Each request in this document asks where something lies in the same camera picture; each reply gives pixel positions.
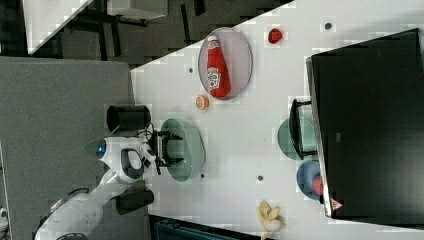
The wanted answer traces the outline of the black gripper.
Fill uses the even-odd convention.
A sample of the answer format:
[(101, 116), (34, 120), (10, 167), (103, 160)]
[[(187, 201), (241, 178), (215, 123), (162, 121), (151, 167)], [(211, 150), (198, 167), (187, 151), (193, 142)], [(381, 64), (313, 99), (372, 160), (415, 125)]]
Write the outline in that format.
[[(183, 140), (181, 136), (176, 133), (172, 133), (170, 131), (161, 131), (161, 137), (170, 140)], [(158, 153), (158, 132), (156, 130), (153, 131), (151, 138), (149, 140), (149, 145), (155, 155), (155, 166), (157, 170), (157, 174), (161, 174), (161, 167), (171, 167), (179, 162), (183, 161), (184, 158), (171, 158), (171, 159), (161, 159)]]

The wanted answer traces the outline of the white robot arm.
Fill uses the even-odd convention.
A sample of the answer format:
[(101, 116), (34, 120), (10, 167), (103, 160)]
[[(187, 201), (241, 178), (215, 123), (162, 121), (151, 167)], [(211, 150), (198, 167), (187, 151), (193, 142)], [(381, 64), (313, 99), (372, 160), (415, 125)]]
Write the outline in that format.
[(32, 240), (88, 240), (103, 217), (103, 207), (143, 179), (152, 162), (166, 166), (165, 154), (146, 137), (106, 137), (97, 146), (97, 159), (109, 169), (91, 191), (71, 191), (40, 221)]

